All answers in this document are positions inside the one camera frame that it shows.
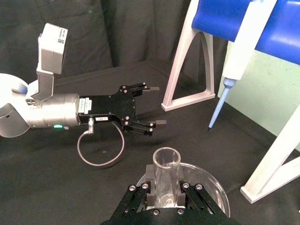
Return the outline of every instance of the black fabric backdrop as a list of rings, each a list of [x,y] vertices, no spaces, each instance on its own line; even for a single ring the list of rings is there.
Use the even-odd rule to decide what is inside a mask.
[[[62,75],[68,77],[144,60],[172,63],[190,0],[4,0],[0,3],[0,72],[36,79],[38,36],[45,23],[68,29]],[[214,38],[218,92],[227,42]],[[183,73],[205,88],[201,41]]]
[[[103,170],[89,167],[76,152],[76,140],[86,127],[31,129],[14,139],[0,137],[0,224],[99,224],[112,215],[128,185],[144,174],[153,152],[165,146],[220,181],[232,217],[242,224],[299,224],[299,179],[253,205],[239,192],[274,135],[227,104],[207,132],[217,98],[170,112],[161,109],[188,5],[189,0],[0,1],[0,72],[34,81],[38,36],[45,23],[52,23],[69,30],[57,93],[112,94],[120,84],[159,85],[159,93],[137,98],[137,119],[168,121],[151,138],[126,134],[121,161]],[[226,46],[214,38],[216,92]],[[183,73],[189,77],[180,76],[175,97],[204,89],[199,37]],[[119,150],[120,138],[111,124],[99,124],[96,130],[97,135],[84,141],[84,154],[104,162]]]

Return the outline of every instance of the black cloth surface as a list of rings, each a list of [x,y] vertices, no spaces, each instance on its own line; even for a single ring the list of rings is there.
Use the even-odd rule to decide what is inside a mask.
[[[125,134],[125,152],[113,167],[85,164],[76,150],[86,127],[70,130],[32,129],[24,135],[0,138],[0,224],[97,225],[110,218],[129,184],[144,175],[152,154],[173,147],[181,161],[210,172],[225,189],[231,216],[244,225],[299,225],[300,180],[294,180],[260,201],[250,204],[239,189],[263,158],[275,136],[225,104],[213,130],[207,126],[218,99],[164,112],[162,103],[171,66],[144,61],[125,67],[65,78],[56,93],[113,94],[120,85],[147,82],[160,92],[136,98],[137,120],[167,120],[152,137]],[[201,87],[181,75],[175,97],[196,93]],[[99,124],[93,137],[84,138],[84,156],[104,162],[121,146],[110,123]],[[290,158],[298,156],[294,152]]]

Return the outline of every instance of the black clamp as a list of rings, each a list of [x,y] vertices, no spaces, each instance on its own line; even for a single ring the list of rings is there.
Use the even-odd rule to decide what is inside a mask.
[[[142,135],[152,135],[156,125],[165,124],[165,120],[140,123],[135,121],[135,97],[143,91],[159,90],[148,87],[145,82],[135,85],[122,85],[113,95],[80,96],[78,117],[82,124],[87,124],[90,118],[95,123],[117,122],[124,132]]]

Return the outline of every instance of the cable connector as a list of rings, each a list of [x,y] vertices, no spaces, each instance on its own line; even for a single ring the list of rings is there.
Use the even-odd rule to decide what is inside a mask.
[[[89,123],[88,123],[88,125],[89,125],[89,132],[88,132],[88,134],[93,134],[94,133],[94,124],[95,124],[94,119],[93,118],[89,118]]]

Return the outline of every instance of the clear plastic tube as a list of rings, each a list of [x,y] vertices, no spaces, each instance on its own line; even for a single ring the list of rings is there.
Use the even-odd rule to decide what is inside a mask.
[[[179,191],[180,154],[173,148],[160,148],[153,154],[155,207],[175,207]]]

